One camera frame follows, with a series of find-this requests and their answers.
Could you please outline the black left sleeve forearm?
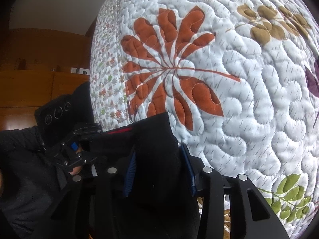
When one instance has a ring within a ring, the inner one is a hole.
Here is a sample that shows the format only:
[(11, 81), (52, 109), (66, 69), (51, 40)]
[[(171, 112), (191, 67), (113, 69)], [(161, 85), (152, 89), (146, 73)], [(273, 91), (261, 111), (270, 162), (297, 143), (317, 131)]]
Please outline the black left sleeve forearm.
[(56, 167), (42, 153), (38, 127), (1, 132), (1, 211), (20, 238), (30, 238), (61, 191)]

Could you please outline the left hand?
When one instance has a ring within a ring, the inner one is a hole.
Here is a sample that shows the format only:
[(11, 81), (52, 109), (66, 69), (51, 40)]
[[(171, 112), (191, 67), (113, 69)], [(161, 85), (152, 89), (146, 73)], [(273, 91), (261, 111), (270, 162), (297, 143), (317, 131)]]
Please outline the left hand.
[[(82, 152), (82, 148), (81, 146), (79, 146), (79, 148), (76, 151), (76, 157), (79, 157), (81, 155), (81, 152)], [(81, 172), (81, 170), (82, 170), (82, 165), (77, 165), (77, 166), (74, 166), (74, 168), (69, 172), (69, 174), (71, 176), (78, 175)]]

